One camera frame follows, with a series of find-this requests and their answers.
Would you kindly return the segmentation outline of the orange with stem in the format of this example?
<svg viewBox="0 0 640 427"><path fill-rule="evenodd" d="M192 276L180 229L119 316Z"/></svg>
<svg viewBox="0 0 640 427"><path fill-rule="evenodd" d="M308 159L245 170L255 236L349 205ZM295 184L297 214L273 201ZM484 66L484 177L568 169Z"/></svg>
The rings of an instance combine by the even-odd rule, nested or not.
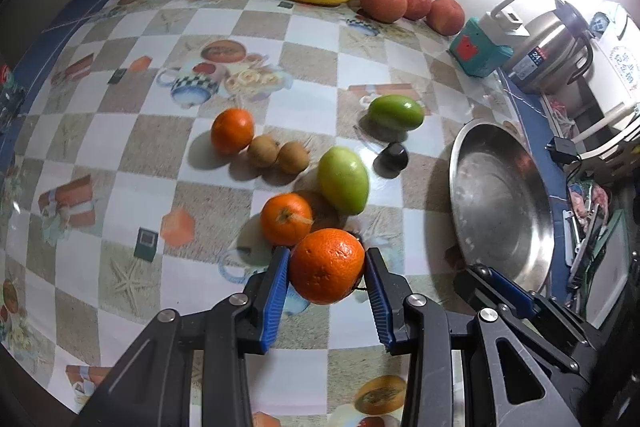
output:
<svg viewBox="0 0 640 427"><path fill-rule="evenodd" d="M310 205L296 193L271 197L260 213L262 235L276 246L295 246L311 232L313 224Z"/></svg>

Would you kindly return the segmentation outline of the red apple middle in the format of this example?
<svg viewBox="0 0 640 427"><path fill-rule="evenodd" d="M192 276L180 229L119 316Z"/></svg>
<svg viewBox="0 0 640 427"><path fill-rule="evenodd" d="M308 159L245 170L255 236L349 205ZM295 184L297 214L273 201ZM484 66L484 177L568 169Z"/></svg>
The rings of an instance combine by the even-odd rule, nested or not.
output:
<svg viewBox="0 0 640 427"><path fill-rule="evenodd" d="M407 0L407 9L404 14L408 20L420 20L431 11L432 0Z"/></svg>

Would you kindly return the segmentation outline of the orange with rough skin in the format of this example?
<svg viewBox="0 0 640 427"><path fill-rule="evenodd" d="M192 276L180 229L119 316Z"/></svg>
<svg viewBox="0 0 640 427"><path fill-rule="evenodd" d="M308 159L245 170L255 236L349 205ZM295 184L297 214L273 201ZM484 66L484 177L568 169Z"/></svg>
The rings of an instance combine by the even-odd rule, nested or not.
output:
<svg viewBox="0 0 640 427"><path fill-rule="evenodd" d="M355 236L341 229L322 229L293 248L288 278L299 295L325 306L352 293L363 265L364 248Z"/></svg>

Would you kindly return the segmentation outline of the stainless steel bowl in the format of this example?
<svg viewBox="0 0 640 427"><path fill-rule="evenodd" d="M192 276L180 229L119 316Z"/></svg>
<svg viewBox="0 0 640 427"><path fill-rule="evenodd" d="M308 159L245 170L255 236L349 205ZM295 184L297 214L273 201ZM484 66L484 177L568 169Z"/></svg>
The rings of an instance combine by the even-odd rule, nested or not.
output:
<svg viewBox="0 0 640 427"><path fill-rule="evenodd" d="M452 144L448 184L465 262L539 291L551 267L554 228L544 180L525 145L501 124L469 121Z"/></svg>

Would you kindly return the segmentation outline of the brown round fruit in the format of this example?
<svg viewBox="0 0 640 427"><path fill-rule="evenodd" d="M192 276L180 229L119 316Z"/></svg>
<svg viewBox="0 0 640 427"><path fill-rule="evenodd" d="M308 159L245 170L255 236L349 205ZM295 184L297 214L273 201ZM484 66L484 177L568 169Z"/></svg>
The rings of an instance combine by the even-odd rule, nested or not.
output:
<svg viewBox="0 0 640 427"><path fill-rule="evenodd" d="M247 149L247 158L258 169L272 167L278 159L279 143L269 134L256 136Z"/></svg>
<svg viewBox="0 0 640 427"><path fill-rule="evenodd" d="M283 172L297 176L310 164L308 150L297 141L285 143L279 150L277 164Z"/></svg>

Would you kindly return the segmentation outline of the checkered plastic tablecloth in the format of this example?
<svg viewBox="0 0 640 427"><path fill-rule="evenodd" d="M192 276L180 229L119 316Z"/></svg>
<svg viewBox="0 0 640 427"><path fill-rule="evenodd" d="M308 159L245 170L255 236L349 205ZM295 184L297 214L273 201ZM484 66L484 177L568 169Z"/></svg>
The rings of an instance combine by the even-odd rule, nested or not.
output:
<svg viewBox="0 0 640 427"><path fill-rule="evenodd" d="M265 268L262 207L297 192L320 228L378 248L391 270L451 310L448 157L467 122L520 132L496 76L466 77L421 23L382 26L351 6L281 0L77 0L15 71L25 112L1 143L1 339L76 412L165 308L211 308ZM372 98L424 107L407 168L371 172L367 207L337 216L314 169L288 176L219 155L210 128L239 107L257 135L312 162L344 146L372 167Z"/></svg>

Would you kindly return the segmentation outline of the blue striped cloth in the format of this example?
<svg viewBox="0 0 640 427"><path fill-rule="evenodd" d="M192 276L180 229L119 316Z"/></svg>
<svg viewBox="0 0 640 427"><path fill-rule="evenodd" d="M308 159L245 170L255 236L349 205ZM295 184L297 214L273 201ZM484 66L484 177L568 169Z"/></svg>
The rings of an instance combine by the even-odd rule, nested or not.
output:
<svg viewBox="0 0 640 427"><path fill-rule="evenodd" d="M525 141L532 153L536 166L544 180L552 211L554 249L548 277L548 294L559 300L567 295L566 282L570 275L570 268L565 263L565 231L564 211L570 210L567 202L564 171L556 165L546 150L546 145L553 138L550 118L544 111L541 98L536 94L524 93L518 86L506 78L502 70L498 70L498 77L518 114L523 128Z"/></svg>

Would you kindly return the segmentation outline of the smooth orange tangerine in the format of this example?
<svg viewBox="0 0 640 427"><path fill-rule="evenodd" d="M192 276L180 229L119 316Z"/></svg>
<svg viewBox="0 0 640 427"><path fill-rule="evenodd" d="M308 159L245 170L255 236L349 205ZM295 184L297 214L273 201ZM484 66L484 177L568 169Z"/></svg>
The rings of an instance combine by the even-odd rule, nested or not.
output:
<svg viewBox="0 0 640 427"><path fill-rule="evenodd" d="M235 155L245 150L254 139L254 119L242 108L221 112L210 129L210 141L221 155Z"/></svg>

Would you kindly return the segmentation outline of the clear plastic container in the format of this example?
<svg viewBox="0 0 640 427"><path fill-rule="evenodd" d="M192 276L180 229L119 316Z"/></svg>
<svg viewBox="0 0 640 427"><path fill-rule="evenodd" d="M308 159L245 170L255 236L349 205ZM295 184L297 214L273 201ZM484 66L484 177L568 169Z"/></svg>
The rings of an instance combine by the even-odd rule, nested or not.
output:
<svg viewBox="0 0 640 427"><path fill-rule="evenodd" d="M25 101L25 90L16 82L12 70L2 63L0 67L0 133L5 134L20 113Z"/></svg>

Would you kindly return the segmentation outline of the red apple right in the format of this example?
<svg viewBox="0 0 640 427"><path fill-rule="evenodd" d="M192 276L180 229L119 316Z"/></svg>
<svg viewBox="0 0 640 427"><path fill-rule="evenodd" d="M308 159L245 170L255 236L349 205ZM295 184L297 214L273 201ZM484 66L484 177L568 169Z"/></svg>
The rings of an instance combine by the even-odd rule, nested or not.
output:
<svg viewBox="0 0 640 427"><path fill-rule="evenodd" d="M454 36L465 23L465 12L456 0L434 0L425 21L442 36Z"/></svg>

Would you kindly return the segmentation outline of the small green mango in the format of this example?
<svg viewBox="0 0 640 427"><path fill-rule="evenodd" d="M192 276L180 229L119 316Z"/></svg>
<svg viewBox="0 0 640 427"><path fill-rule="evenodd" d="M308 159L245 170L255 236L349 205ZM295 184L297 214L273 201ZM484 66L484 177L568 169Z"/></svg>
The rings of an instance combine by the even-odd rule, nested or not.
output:
<svg viewBox="0 0 640 427"><path fill-rule="evenodd" d="M418 129L424 121L423 108L412 98L386 94L375 98L368 108L370 121L397 131Z"/></svg>

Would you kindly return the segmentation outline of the stainless steel kettle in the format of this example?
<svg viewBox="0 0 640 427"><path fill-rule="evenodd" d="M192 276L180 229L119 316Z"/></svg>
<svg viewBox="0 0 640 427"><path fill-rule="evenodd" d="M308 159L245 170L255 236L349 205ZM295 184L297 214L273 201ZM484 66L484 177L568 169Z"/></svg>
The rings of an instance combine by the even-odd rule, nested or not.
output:
<svg viewBox="0 0 640 427"><path fill-rule="evenodd" d="M525 26L529 36L502 66L525 93L552 94L585 75L593 61L592 33L570 3L554 0L552 11Z"/></svg>

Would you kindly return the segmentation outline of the black power adapter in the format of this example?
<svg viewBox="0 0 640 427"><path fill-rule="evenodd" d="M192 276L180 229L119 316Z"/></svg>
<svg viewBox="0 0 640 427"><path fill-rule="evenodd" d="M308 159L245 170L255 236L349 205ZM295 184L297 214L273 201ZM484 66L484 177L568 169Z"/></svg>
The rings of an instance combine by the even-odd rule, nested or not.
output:
<svg viewBox="0 0 640 427"><path fill-rule="evenodd" d="M555 135L546 145L546 151L552 161L559 166L572 165L573 162L580 159L576 144L571 139L562 138L562 136Z"/></svg>

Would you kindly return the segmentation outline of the teal box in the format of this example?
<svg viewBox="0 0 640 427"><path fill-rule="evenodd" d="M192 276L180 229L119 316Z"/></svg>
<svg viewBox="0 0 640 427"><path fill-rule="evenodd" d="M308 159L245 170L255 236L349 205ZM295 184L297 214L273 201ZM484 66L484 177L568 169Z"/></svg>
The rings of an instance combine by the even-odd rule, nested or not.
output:
<svg viewBox="0 0 640 427"><path fill-rule="evenodd" d="M513 55L510 46L493 43L480 28L480 20L470 17L449 45L450 54L466 75L484 78L501 67Z"/></svg>

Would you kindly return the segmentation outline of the large pale green mango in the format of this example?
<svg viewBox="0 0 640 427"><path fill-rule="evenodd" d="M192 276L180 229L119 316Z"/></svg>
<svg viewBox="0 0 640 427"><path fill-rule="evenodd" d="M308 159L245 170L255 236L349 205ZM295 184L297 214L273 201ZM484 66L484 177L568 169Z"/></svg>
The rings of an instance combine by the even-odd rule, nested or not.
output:
<svg viewBox="0 0 640 427"><path fill-rule="evenodd" d="M317 183L321 194L344 216L356 216L367 206L369 173L360 156L334 146L320 158Z"/></svg>

